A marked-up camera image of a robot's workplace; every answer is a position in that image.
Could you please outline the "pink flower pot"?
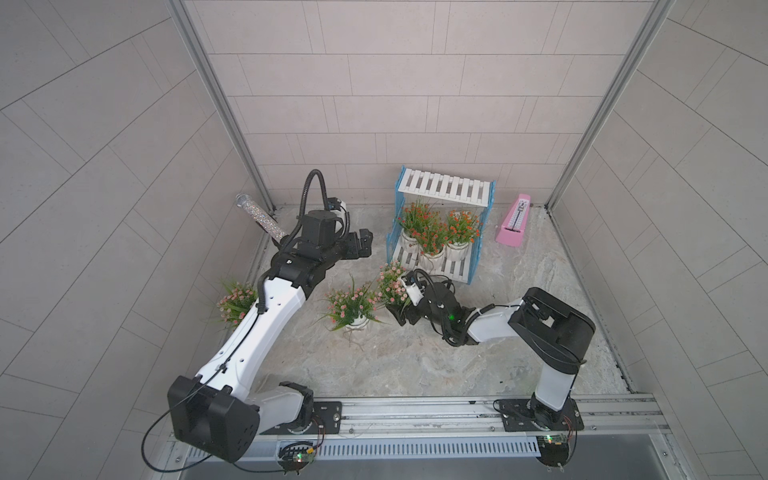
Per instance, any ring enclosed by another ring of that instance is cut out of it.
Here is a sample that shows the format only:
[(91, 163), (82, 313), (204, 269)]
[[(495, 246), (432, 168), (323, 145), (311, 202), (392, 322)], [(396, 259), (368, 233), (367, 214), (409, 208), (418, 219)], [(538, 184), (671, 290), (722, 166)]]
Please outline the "pink flower pot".
[(225, 281), (223, 287), (224, 296), (217, 302), (216, 307), (225, 323), (237, 327), (257, 302), (257, 289), (252, 283), (238, 281)]
[(331, 331), (360, 330), (370, 323), (381, 323), (377, 315), (380, 301), (373, 282), (352, 282), (349, 288), (329, 291), (324, 300), (328, 311), (323, 319), (332, 323)]
[(380, 304), (395, 308), (403, 308), (409, 304), (410, 299), (402, 282), (402, 276), (405, 273), (405, 268), (396, 261), (382, 267), (375, 294)]

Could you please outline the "red flower pot back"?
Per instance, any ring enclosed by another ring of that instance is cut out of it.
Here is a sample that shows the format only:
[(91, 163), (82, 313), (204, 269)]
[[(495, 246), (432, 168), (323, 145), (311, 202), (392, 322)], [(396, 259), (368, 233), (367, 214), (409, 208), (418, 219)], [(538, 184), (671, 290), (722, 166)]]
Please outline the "red flower pot back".
[(417, 200), (402, 210), (398, 223), (401, 226), (404, 250), (407, 253), (418, 254), (421, 241), (436, 223), (435, 213), (427, 203)]

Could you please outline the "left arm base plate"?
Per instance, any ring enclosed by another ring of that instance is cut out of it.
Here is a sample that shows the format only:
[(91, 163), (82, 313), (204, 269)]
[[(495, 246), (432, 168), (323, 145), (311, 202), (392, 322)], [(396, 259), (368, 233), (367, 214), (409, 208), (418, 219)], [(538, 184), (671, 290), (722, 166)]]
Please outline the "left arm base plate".
[(342, 409), (340, 401), (314, 401), (312, 408), (303, 405), (295, 420), (265, 430), (262, 435), (338, 434)]

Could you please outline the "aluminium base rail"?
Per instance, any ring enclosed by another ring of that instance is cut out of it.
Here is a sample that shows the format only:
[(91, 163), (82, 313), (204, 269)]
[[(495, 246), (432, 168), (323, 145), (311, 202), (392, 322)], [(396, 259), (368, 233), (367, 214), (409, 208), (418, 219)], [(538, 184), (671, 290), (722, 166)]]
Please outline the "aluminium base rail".
[[(523, 397), (319, 398), (343, 403), (340, 431), (326, 434), (316, 460), (534, 458), (537, 436), (550, 432), (506, 432), (493, 408), (499, 399)], [(584, 429), (578, 446), (599, 437), (648, 437), (659, 446), (670, 431), (649, 394), (578, 395)], [(312, 435), (257, 435), (239, 460), (275, 460), (278, 450)]]

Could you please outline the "glitter tube on black stand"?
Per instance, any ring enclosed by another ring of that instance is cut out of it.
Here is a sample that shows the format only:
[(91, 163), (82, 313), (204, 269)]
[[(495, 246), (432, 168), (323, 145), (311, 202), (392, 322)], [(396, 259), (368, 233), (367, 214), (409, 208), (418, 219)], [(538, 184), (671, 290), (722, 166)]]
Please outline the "glitter tube on black stand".
[(240, 193), (236, 197), (236, 206), (244, 210), (273, 240), (276, 245), (288, 234), (277, 221), (248, 194)]

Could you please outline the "red flower pot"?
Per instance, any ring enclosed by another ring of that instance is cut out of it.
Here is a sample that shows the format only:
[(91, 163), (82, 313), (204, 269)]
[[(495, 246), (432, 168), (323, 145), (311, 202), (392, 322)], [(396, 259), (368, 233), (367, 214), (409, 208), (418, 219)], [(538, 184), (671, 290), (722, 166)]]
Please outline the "red flower pot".
[(407, 253), (418, 254), (421, 241), (436, 223), (435, 213), (427, 203), (417, 200), (402, 210), (398, 223), (401, 226), (404, 250)]
[(479, 216), (465, 210), (453, 210), (446, 220), (446, 258), (459, 262), (469, 254), (475, 238), (480, 233)]
[(422, 232), (416, 232), (414, 238), (420, 249), (420, 268), (427, 273), (438, 271), (446, 256), (446, 224), (442, 221), (431, 224), (425, 227)]

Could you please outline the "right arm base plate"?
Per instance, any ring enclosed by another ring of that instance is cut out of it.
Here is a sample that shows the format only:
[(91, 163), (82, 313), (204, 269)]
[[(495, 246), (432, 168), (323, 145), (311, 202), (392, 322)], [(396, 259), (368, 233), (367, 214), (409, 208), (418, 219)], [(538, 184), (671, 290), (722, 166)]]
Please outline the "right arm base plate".
[(568, 432), (584, 429), (578, 406), (571, 397), (566, 399), (561, 410), (554, 410), (533, 397), (495, 400), (493, 408), (501, 415), (506, 432)]

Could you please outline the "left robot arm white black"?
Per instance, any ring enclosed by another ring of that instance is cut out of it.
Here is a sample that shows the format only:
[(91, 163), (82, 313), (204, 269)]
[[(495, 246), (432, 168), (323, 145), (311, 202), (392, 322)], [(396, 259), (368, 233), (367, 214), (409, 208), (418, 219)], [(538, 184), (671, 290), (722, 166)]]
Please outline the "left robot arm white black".
[(319, 182), (322, 207), (299, 205), (291, 232), (249, 195), (237, 197), (246, 211), (272, 237), (277, 247), (269, 269), (256, 281), (256, 299), (219, 351), (192, 377), (178, 377), (167, 393), (169, 418), (176, 440), (229, 463), (243, 457), (254, 438), (276, 427), (303, 433), (316, 424), (314, 394), (303, 385), (282, 382), (248, 402), (256, 375), (288, 321), (301, 309), (326, 273), (341, 260), (367, 258), (373, 234), (354, 232), (345, 203), (327, 193), (323, 174), (313, 169), (302, 193)]

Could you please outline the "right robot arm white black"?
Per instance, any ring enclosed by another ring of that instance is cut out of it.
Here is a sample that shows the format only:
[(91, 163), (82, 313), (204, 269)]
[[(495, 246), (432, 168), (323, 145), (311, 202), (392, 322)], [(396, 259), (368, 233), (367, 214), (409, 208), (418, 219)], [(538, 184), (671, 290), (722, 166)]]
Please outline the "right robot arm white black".
[(507, 432), (584, 429), (571, 391), (596, 333), (595, 323), (585, 314), (538, 287), (511, 303), (465, 307), (457, 301), (450, 281), (438, 282), (422, 269), (406, 272), (395, 285), (409, 300), (398, 315), (400, 324), (425, 319), (452, 347), (520, 339), (541, 359), (543, 366), (530, 398), (493, 402)]

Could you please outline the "pink metronome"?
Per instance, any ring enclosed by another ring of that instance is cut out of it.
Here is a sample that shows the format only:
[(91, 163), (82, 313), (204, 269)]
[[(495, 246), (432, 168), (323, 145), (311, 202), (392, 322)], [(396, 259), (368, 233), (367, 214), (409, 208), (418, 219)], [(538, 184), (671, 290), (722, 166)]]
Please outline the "pink metronome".
[(530, 208), (530, 196), (520, 194), (499, 225), (495, 241), (509, 247), (521, 247)]

